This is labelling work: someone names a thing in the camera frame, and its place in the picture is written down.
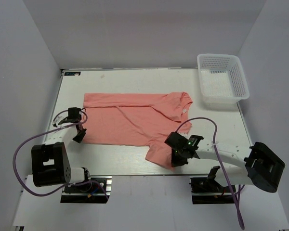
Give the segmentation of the pink t shirt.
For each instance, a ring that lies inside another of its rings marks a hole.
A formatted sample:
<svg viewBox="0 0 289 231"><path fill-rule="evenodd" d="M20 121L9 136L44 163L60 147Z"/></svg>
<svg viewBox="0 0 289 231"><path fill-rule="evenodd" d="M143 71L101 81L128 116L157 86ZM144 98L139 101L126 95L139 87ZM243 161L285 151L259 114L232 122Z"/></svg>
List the pink t shirt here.
<svg viewBox="0 0 289 231"><path fill-rule="evenodd" d="M83 139L88 144L147 146L145 159L174 170L168 135L188 133L188 111L193 103L186 92L168 94L85 93L83 107L88 116Z"/></svg>

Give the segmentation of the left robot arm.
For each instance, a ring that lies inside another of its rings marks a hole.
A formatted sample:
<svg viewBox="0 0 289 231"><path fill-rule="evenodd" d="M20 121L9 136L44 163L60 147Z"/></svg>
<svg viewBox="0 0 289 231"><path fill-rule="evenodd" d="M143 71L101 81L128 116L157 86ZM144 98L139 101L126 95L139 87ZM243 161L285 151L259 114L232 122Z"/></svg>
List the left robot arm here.
<svg viewBox="0 0 289 231"><path fill-rule="evenodd" d="M86 135L82 125L85 112L77 107L68 108L67 112L66 117L56 116L53 121L59 130L31 149L33 182L37 187L71 183L81 192L87 192L92 187L87 168L71 167L66 151L72 141L81 143Z"/></svg>

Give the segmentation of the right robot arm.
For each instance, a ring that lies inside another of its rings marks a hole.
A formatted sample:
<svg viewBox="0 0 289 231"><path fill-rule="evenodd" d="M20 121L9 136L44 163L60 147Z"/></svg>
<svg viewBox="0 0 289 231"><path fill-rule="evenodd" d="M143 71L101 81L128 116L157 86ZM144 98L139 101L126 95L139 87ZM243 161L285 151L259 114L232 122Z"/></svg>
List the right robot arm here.
<svg viewBox="0 0 289 231"><path fill-rule="evenodd" d="M285 168L285 163L262 142L242 147L213 143L198 135L187 139L172 132L165 143L175 157L184 161L188 158L220 159L231 165L225 171L232 185L254 185L268 193L277 191Z"/></svg>

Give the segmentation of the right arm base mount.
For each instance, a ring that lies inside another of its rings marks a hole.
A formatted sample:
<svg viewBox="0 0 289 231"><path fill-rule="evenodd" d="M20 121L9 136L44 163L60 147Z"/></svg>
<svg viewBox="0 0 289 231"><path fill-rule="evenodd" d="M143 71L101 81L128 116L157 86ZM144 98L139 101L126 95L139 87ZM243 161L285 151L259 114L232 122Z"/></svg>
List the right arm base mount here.
<svg viewBox="0 0 289 231"><path fill-rule="evenodd" d="M230 188L221 186L213 179L194 177L189 184L194 205L234 204Z"/></svg>

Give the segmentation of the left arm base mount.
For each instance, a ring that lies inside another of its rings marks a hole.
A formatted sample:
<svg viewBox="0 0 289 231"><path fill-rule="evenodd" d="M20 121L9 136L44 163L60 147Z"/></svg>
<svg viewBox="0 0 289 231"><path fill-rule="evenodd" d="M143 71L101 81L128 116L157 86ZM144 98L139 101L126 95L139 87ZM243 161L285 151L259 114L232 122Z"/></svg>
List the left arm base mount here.
<svg viewBox="0 0 289 231"><path fill-rule="evenodd" d="M112 177L91 177L99 183L89 183L81 186L67 186L63 189L60 203L62 204L106 204L111 193Z"/></svg>

